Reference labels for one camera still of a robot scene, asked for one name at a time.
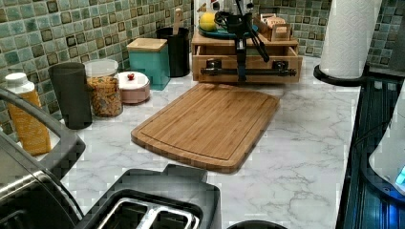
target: kitchen counter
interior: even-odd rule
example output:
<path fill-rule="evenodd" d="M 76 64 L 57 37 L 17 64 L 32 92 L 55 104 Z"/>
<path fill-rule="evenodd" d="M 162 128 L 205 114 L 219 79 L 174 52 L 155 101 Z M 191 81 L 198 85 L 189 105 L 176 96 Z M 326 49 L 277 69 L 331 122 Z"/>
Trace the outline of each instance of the kitchen counter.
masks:
<path fill-rule="evenodd" d="M 223 229 L 243 220 L 287 228 L 334 228 L 360 88 L 342 88 L 312 76 L 320 59 L 304 57 L 301 82 L 246 88 L 281 98 L 280 108 L 248 159 L 232 175 L 208 173 L 221 190 Z M 87 145 L 62 179 L 86 214 L 128 169 L 162 171 L 176 161 L 131 141 L 140 123 L 196 85 L 191 74 L 172 78 L 164 91 L 114 118 L 95 117 L 78 131 Z"/>

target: wooden drawer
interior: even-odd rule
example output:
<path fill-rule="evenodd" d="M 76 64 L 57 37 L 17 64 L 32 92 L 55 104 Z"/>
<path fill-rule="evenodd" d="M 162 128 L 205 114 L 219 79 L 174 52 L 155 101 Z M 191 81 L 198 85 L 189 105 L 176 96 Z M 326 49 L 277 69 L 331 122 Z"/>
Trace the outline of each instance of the wooden drawer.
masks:
<path fill-rule="evenodd" d="M 270 60 L 266 63 L 262 56 L 257 53 L 253 47 L 247 48 L 246 68 L 272 70 L 274 61 L 287 61 L 288 69 L 296 71 L 295 76 L 280 76 L 280 75 L 246 75 L 246 83 L 296 83 L 300 80 L 302 56 L 298 56 L 295 51 L 296 47 L 291 46 L 268 46 L 266 47 L 267 54 Z M 238 75 L 218 74 L 209 75 L 203 74 L 202 69 L 207 68 L 207 61 L 218 59 L 222 62 L 222 69 L 236 69 L 237 57 L 233 46 L 209 46 L 196 45 L 193 52 L 193 79 L 199 82 L 212 83 L 233 83 L 238 82 Z"/>

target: green mosaic tile backsplash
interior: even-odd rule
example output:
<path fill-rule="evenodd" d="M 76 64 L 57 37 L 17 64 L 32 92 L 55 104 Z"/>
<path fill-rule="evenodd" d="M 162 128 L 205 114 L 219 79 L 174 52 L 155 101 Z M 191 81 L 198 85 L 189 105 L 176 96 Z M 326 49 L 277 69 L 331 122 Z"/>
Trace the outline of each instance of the green mosaic tile backsplash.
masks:
<path fill-rule="evenodd" d="M 254 0 L 256 11 L 275 12 L 292 25 L 299 54 L 320 57 L 331 0 Z M 403 0 L 383 0 L 368 56 L 374 67 L 388 68 L 392 46 L 404 14 Z"/>
<path fill-rule="evenodd" d="M 42 108 L 60 119 L 48 69 L 64 62 L 115 59 L 129 68 L 126 46 L 138 37 L 156 37 L 183 10 L 191 29 L 191 0 L 0 0 L 0 84 L 9 73 L 26 73 Z M 7 106 L 0 101 L 0 123 L 13 139 Z"/>

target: stovetop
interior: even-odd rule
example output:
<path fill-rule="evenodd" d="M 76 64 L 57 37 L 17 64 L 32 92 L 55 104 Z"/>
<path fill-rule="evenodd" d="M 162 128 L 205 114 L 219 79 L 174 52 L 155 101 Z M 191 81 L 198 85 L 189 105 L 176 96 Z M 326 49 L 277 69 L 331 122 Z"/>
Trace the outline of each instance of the stovetop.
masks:
<path fill-rule="evenodd" d="M 402 84 L 402 77 L 375 71 L 362 86 L 336 228 L 405 228 L 405 206 L 361 172 L 390 123 Z"/>

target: wooden cutting board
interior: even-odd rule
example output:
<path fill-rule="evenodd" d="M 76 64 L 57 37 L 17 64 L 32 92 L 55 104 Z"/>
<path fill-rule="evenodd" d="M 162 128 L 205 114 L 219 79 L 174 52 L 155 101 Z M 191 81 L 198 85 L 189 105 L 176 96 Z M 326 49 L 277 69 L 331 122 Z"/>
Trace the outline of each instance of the wooden cutting board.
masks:
<path fill-rule="evenodd" d="M 192 166 L 239 169 L 279 106 L 279 98 L 200 83 L 137 126 L 132 140 Z"/>

